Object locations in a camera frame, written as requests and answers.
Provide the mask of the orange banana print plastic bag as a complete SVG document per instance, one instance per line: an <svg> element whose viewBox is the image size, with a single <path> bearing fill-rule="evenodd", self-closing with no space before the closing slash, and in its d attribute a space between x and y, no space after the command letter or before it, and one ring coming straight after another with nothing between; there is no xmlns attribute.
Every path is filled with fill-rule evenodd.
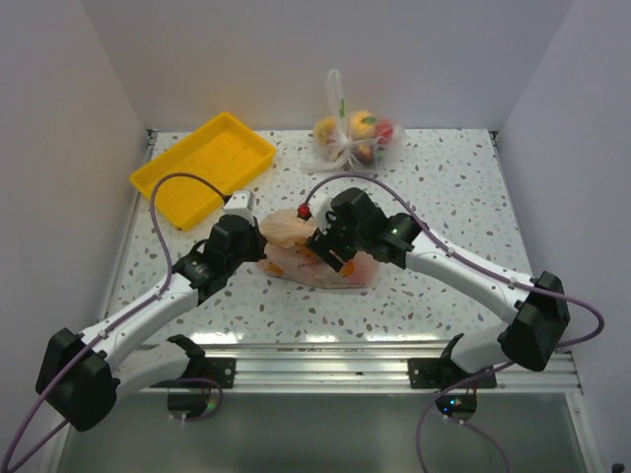
<svg viewBox="0 0 631 473"><path fill-rule="evenodd" d="M378 272L378 262L358 252L336 272L310 251L306 242L317 226L303 221L294 210L282 209L266 215L259 230L266 238L266 257L255 263L268 276L292 280L322 289L349 289L370 286Z"/></svg>

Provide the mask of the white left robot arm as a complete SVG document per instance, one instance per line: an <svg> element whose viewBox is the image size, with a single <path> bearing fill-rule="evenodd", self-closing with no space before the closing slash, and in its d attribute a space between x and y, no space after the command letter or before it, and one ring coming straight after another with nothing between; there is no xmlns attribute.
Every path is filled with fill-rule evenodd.
<svg viewBox="0 0 631 473"><path fill-rule="evenodd" d="M48 341L35 384L37 394L79 432L95 427L112 410L124 359L164 325L222 291L245 262L265 257L265 239L250 212L226 213L203 249L192 248L172 272L126 311L80 334L67 328Z"/></svg>

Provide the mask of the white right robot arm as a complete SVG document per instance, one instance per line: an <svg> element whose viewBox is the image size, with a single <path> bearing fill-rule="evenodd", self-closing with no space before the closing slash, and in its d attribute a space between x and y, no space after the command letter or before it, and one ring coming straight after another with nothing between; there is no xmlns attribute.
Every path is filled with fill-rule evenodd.
<svg viewBox="0 0 631 473"><path fill-rule="evenodd" d="M504 363L543 371L570 322L560 279L507 270L429 230L410 213L387 216L363 190L313 197L297 215L315 224L308 249L339 272L357 253L434 278L482 304L499 319L485 330L456 335L439 358L416 366L424 386L462 386Z"/></svg>

